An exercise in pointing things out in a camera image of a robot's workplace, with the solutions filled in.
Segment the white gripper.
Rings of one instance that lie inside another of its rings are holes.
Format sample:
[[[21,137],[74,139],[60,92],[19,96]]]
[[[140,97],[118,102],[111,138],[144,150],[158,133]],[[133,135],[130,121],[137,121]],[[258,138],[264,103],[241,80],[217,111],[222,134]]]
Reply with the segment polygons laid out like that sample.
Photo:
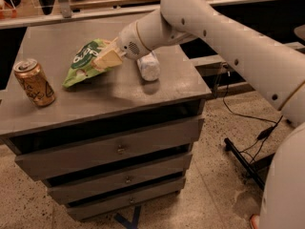
[[[126,26],[118,34],[117,39],[104,39],[101,48],[101,52],[91,63],[100,72],[121,65],[124,56],[136,60],[151,52],[137,22]]]

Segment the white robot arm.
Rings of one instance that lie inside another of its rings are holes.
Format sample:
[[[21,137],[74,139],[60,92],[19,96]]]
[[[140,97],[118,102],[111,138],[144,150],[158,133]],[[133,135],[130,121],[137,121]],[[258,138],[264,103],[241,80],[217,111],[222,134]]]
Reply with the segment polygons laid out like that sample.
[[[202,39],[295,129],[277,148],[253,229],[305,229],[305,55],[217,12],[205,0],[161,0],[93,61],[100,72],[125,58]]]

